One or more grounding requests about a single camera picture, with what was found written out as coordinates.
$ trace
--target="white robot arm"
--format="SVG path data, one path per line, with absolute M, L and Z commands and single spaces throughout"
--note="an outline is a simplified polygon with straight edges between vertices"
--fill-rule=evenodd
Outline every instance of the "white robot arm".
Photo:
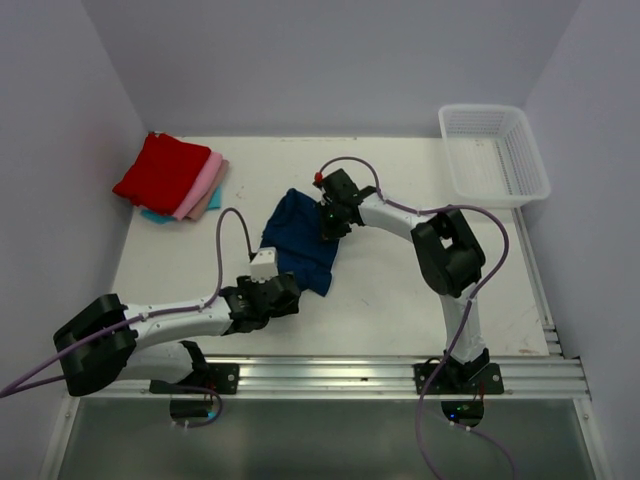
M 413 243 L 411 232 L 420 224 L 434 219 L 436 214 L 418 215 L 403 212 L 387 203 L 377 195 L 369 195 L 358 206 L 360 218 L 364 225 L 376 227 L 393 233 Z M 451 346 L 454 335 L 460 327 L 462 315 L 467 304 L 467 298 L 475 288 L 476 283 L 471 283 L 458 297 L 452 295 L 440 295 L 444 322 L 447 329 L 447 348 Z M 462 335 L 456 342 L 451 357 L 465 364 L 482 355 L 486 343 L 480 333 L 480 320 L 478 317 L 478 303 L 474 302 L 473 308 L 467 319 L 467 324 Z
M 196 336 L 223 336 L 264 328 L 271 318 L 298 313 L 300 290 L 291 273 L 279 274 L 275 249 L 252 254 L 250 276 L 212 299 L 165 305 L 123 305 L 103 295 L 54 335 L 58 352 L 119 323 L 60 359 L 72 396 L 97 392 L 117 380 L 152 380 L 183 387 L 210 385 L 209 366 Z
M 326 238 L 344 237 L 351 231 L 350 225 L 356 224 L 380 228 L 413 244 L 424 280 L 440 296 L 449 349 L 485 263 L 484 252 L 460 210 L 440 208 L 421 214 L 398 208 L 383 200 L 374 187 L 358 189 L 342 169 L 326 177 L 317 174 L 314 185 L 322 191 L 318 209 Z M 447 370 L 453 382 L 460 384 L 488 364 L 489 353 L 474 299 Z

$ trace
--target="laundry basket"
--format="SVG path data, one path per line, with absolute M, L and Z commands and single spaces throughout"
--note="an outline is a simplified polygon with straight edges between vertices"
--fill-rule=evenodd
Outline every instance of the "laundry basket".
M 522 110 L 457 104 L 445 105 L 438 115 L 460 201 L 515 208 L 549 196 L 549 180 Z

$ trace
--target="white table surface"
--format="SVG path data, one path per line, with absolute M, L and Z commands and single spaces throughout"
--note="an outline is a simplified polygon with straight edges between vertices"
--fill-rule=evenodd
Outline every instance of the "white table surface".
M 442 141 L 426 138 L 195 137 L 230 161 L 222 206 L 244 214 L 254 249 L 287 189 L 313 198 L 313 174 L 341 155 L 367 159 L 385 193 L 416 207 L 452 203 Z M 342 162 L 362 188 L 366 169 Z M 492 355 L 548 355 L 527 267 L 511 211 L 496 211 L 511 237 L 509 258 L 478 297 L 483 335 Z M 214 231 L 219 211 L 197 223 L 156 225 L 134 211 L 113 291 L 123 302 L 169 303 L 206 295 L 216 284 Z M 502 251 L 497 228 L 465 212 L 486 257 L 483 272 Z M 228 216 L 222 230 L 223 285 L 248 273 L 239 223 Z M 197 339 L 207 354 L 431 355 L 441 354 L 445 328 L 440 301 L 426 285 L 413 246 L 373 228 L 354 227 L 340 242 L 326 297 L 305 291 L 300 313 L 270 321 L 263 330 Z

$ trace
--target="teal cloth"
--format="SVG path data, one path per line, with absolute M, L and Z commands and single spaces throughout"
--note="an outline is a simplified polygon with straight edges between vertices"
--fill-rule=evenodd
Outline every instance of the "teal cloth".
M 209 201 L 209 205 L 207 206 L 207 210 L 216 210 L 220 208 L 220 206 L 222 205 L 221 190 L 222 189 L 218 187 L 216 188 L 216 191 L 213 192 L 213 195 L 211 196 L 211 200 Z M 164 225 L 165 223 L 176 221 L 176 219 L 170 215 L 160 215 L 151 210 L 142 210 L 140 212 L 140 215 L 142 215 L 147 220 L 151 220 L 153 223 L 157 223 L 158 225 Z

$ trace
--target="pink towel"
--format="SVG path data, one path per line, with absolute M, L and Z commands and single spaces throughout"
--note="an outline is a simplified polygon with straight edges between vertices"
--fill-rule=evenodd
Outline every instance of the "pink towel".
M 213 182 L 213 179 L 216 178 L 216 174 L 220 169 L 220 164 L 222 163 L 222 155 L 218 152 L 211 152 L 209 159 L 200 170 L 198 177 L 195 182 L 191 186 L 191 190 L 187 193 L 187 196 L 184 197 L 184 200 L 177 208 L 175 212 L 173 212 L 172 217 L 176 220 L 182 220 L 189 211 L 195 207 L 196 203 L 206 195 L 209 191 L 209 187 Z

